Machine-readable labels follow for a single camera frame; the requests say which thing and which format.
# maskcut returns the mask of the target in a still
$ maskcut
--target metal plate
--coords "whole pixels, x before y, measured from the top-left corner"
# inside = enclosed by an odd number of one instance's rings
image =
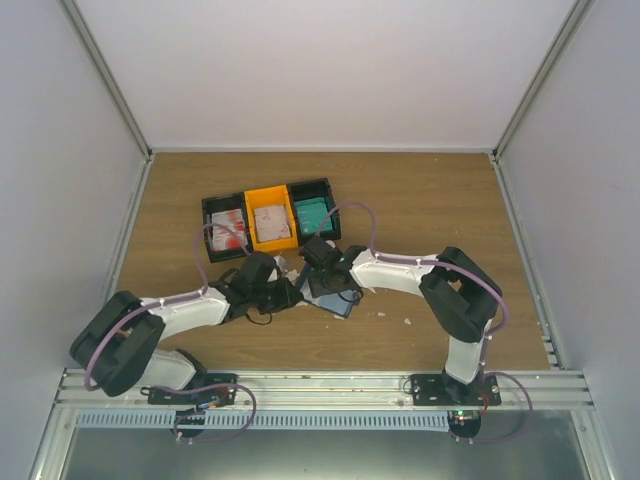
[[[411,382],[414,405],[418,407],[455,405],[456,402],[451,399],[444,389],[442,374],[416,374],[411,375],[409,380]],[[502,404],[498,380],[494,375],[487,375],[478,390],[486,394],[489,399],[489,406]],[[464,406],[482,407],[484,406],[484,400],[481,396],[474,395],[465,402]]]
[[[238,376],[232,373],[208,373],[205,377],[204,385],[215,385],[217,383],[238,383]],[[218,407],[224,407],[225,405],[233,405],[236,399],[235,389],[228,389],[226,395],[218,389],[194,395],[184,395],[169,393],[156,387],[142,387],[140,393],[147,397],[149,405],[199,405],[213,402]]]
[[[423,406],[413,404],[410,392],[403,389],[416,373],[390,371],[235,371],[239,382],[250,388],[264,410],[454,410],[457,405]],[[593,410],[591,395],[581,372],[537,371],[507,372],[515,375],[529,390],[537,410]],[[68,370],[60,386],[56,403],[65,408],[158,408],[147,403],[139,388],[119,397],[84,388],[84,371]],[[501,410],[524,410],[527,403],[520,389],[506,378],[499,378]],[[235,405],[225,409],[248,410],[251,399],[237,392]]]

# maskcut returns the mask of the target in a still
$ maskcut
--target red and white object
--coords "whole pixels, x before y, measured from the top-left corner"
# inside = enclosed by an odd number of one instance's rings
[[[284,205],[256,208],[253,213],[259,242],[291,238],[291,228],[287,223],[287,212],[284,209]]]
[[[238,208],[235,210],[227,210],[226,212],[216,212],[211,215],[211,223],[224,225],[233,231],[242,241],[238,242],[233,235],[219,227],[213,227],[213,236],[211,238],[211,247],[214,252],[221,252],[232,248],[240,248],[247,245],[247,233],[242,211]]]

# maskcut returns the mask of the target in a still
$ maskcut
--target green object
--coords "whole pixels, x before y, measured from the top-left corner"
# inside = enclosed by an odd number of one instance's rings
[[[327,203],[322,197],[299,200],[294,202],[294,206],[298,215],[300,231],[304,234],[315,233],[324,217],[329,213]],[[332,230],[333,223],[329,220],[324,224],[322,231],[330,232]]]

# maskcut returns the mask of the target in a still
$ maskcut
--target small debris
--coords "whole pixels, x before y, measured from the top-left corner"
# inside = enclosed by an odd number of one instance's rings
[[[298,273],[297,270],[291,270],[290,272],[287,272],[285,274],[285,277],[288,278],[291,281],[291,283],[293,283],[294,285],[299,276],[300,274]]]

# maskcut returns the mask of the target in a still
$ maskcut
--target white wall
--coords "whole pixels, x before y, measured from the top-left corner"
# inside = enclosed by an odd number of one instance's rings
[[[79,0],[152,147],[488,150],[572,0]]]
[[[0,15],[0,465],[26,478],[142,156],[53,0]]]
[[[596,1],[505,166],[566,347],[638,478],[640,2]]]

